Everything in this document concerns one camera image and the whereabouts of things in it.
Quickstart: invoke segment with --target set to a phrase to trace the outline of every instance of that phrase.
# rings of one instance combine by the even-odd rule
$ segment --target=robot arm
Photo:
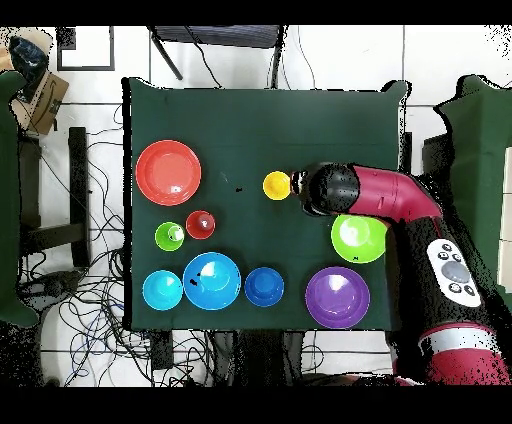
[[[403,329],[418,340],[425,381],[510,384],[478,285],[441,208],[413,177],[330,163],[294,173],[294,180],[292,191],[317,215],[392,222],[398,258],[406,267],[398,288],[399,315]]]

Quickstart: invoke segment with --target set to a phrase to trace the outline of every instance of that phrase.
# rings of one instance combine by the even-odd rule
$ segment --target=chair leg
[[[180,71],[178,70],[178,68],[176,68],[176,65],[173,63],[173,61],[165,51],[164,46],[162,46],[162,43],[158,38],[156,38],[153,32],[151,32],[151,40],[153,41],[153,44],[164,58],[169,68],[171,68],[171,70],[174,72],[174,75],[176,75],[176,78],[178,78],[178,80],[181,81],[183,79],[183,76],[180,74]]]
[[[270,84],[270,88],[277,88],[277,75],[279,71],[279,61],[281,60],[281,53],[283,50],[283,38],[285,27],[288,25],[281,25],[279,27],[279,33],[277,35],[276,47],[274,48],[274,65],[272,69],[272,83]]]

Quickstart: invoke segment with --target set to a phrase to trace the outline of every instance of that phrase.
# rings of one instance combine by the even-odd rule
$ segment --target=light blue bowl
[[[153,309],[168,311],[180,302],[183,284],[178,276],[170,271],[155,271],[144,281],[142,296]]]
[[[240,293],[241,283],[238,267],[222,253],[196,256],[183,273],[188,299],[207,311],[223,309],[233,303]]]

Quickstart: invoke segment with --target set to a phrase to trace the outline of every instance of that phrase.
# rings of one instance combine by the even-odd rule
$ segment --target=bowl
[[[245,295],[256,306],[275,305],[284,292],[284,280],[279,273],[267,267],[256,268],[245,279]]]
[[[157,246],[166,252],[174,252],[179,249],[185,239],[183,227],[174,222],[164,222],[155,231]]]
[[[370,305],[370,291],[363,278],[344,267],[317,272],[306,288],[306,306],[316,322],[344,329],[363,319]]]
[[[386,251],[388,226],[377,218],[339,215],[331,228],[334,250],[348,262],[365,264]]]
[[[151,308],[168,311],[180,302],[183,284],[179,277],[170,271],[155,271],[144,280],[142,296]]]
[[[237,298],[241,286],[240,271],[222,253],[202,253],[185,268],[183,286],[195,306],[216,311],[226,308]]]
[[[204,240],[210,237],[215,230],[215,218],[206,211],[192,212],[185,223],[190,237],[197,240]]]
[[[271,172],[263,180],[263,192],[272,200],[283,200],[290,191],[290,177],[284,172]]]

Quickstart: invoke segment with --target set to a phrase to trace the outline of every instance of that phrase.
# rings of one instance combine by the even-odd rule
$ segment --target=plate
[[[196,154],[174,140],[157,141],[137,160],[135,179],[144,196],[163,206],[179,205],[192,197],[201,181]]]
[[[306,306],[320,325],[350,328],[368,311],[370,291],[357,272],[339,266],[324,268],[308,283]]]

